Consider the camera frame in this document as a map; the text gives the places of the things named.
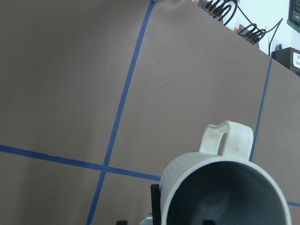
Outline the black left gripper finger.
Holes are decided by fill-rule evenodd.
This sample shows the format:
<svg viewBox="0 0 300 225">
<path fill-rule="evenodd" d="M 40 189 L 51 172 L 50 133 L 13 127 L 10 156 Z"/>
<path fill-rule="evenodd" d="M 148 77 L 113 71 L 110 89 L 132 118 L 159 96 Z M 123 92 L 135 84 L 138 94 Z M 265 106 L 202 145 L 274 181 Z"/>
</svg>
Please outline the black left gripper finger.
<svg viewBox="0 0 300 225">
<path fill-rule="evenodd" d="M 151 209 L 153 225 L 161 225 L 161 209 L 160 209 L 160 187 L 159 184 L 152 184 L 150 186 L 151 192 Z"/>
</svg>

